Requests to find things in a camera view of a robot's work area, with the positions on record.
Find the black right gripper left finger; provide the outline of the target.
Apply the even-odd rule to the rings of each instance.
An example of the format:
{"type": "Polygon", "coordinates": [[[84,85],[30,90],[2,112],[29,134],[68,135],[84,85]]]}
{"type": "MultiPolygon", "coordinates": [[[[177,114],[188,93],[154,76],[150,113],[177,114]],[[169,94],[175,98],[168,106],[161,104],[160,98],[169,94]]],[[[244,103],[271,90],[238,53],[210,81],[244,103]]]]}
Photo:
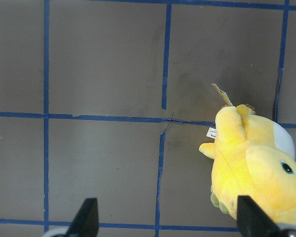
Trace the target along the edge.
{"type": "Polygon", "coordinates": [[[67,230],[68,237],[96,237],[99,231],[97,198],[86,198],[67,230]]]}

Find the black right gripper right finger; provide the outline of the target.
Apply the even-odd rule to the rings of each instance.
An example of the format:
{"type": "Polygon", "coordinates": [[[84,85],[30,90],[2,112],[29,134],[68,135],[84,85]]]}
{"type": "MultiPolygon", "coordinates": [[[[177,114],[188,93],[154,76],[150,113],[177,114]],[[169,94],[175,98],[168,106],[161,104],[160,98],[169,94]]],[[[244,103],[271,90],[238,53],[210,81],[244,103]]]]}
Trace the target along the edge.
{"type": "Polygon", "coordinates": [[[277,237],[280,232],[250,196],[237,198],[237,228],[243,237],[277,237]]]}

